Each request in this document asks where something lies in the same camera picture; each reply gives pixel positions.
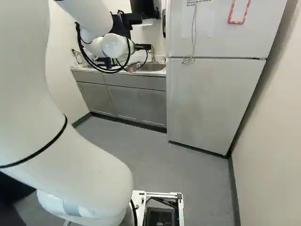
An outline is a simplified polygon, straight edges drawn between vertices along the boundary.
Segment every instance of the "black baseboard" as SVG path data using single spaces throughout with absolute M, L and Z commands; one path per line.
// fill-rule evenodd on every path
M 234 225 L 240 226 L 241 224 L 240 224 L 238 195 L 237 195 L 234 168 L 233 168 L 233 162 L 231 156 L 228 159 L 228 164 L 229 164 L 229 174 L 230 174 L 232 206 L 233 206 L 233 214 L 234 214 Z
M 83 122 L 85 122 L 86 120 L 88 120 L 91 117 L 91 113 L 85 114 L 83 117 L 81 117 L 80 119 L 78 119 L 76 122 L 72 123 L 72 126 L 74 128 L 76 128 L 77 126 L 79 126 L 80 124 L 82 124 Z
M 106 119 L 106 120 L 110 120 L 110 121 L 121 122 L 121 123 L 124 123 L 124 124 L 127 124 L 127 125 L 140 127 L 140 128 L 143 128 L 143 129 L 149 129 L 149 130 L 157 131 L 157 132 L 160 132 L 160 133 L 167 133 L 167 129 L 162 128 L 162 127 L 147 125 L 147 124 L 143 124 L 143 123 L 139 123 L 139 122 L 135 122 L 135 121 L 130 121 L 130 120 L 126 120 L 126 119 L 115 118 L 115 117 L 112 117 L 112 116 L 98 114 L 98 113 L 94 113 L 94 112 L 91 112 L 91 115 L 94 116 L 94 117 L 97 117 L 97 118 Z
M 188 149 L 191 149 L 191 150 L 194 150 L 194 151 L 198 151 L 198 152 L 201 152 L 201 153 L 204 153 L 204 154 L 209 154 L 209 155 L 219 157 L 219 158 L 222 158 L 222 159 L 227 158 L 225 155 L 222 155 L 222 154 L 206 151 L 204 149 L 200 149 L 200 148 L 197 148 L 197 147 L 192 147 L 192 146 L 189 146 L 189 145 L 184 145 L 184 144 L 181 144 L 181 143 L 178 143 L 178 142 L 175 142 L 175 141 L 170 141 L 169 140 L 168 142 L 170 144 L 173 144 L 173 145 L 178 145 L 178 146 L 181 146 L 181 147 L 185 147 L 185 148 L 188 148 Z

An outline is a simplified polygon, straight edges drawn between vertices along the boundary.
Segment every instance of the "countertop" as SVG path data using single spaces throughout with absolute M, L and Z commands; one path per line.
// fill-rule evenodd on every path
M 76 72 L 91 72 L 91 73 L 101 73 L 98 70 L 94 68 L 86 68 L 85 65 L 79 65 L 79 64 L 72 64 L 71 70 Z M 137 72 L 126 72 L 124 70 L 121 70 L 120 72 L 116 72 L 115 74 L 125 74 L 125 75 L 141 75 L 141 76 L 152 76 L 152 77 L 166 77 L 166 68 L 164 68 L 161 71 L 156 72 L 147 72 L 147 71 L 137 71 Z

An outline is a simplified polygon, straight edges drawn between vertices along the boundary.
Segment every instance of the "white refrigerator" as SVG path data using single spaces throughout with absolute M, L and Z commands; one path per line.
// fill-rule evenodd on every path
M 197 1 L 190 65 L 182 58 L 192 53 L 195 0 L 166 2 L 167 135 L 170 141 L 226 155 L 286 0 Z

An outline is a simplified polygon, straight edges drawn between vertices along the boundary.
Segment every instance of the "stainless steel sink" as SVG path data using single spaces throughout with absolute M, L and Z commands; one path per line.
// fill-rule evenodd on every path
M 135 71 L 137 68 L 141 67 L 143 62 L 138 62 L 134 65 L 126 67 L 127 71 Z M 156 62 L 146 62 L 145 65 L 138 69 L 139 71 L 144 71 L 144 72 L 158 72 L 161 71 L 165 68 L 164 63 L 156 63 Z

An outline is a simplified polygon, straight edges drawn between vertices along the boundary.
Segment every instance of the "white wall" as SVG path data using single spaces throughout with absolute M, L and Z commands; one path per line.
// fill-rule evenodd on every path
M 301 3 L 288 1 L 232 155 L 242 226 L 301 225 Z
M 46 79 L 50 93 L 70 123 L 87 114 L 88 108 L 70 71 L 78 50 L 74 20 L 49 0 L 50 33 L 46 53 Z

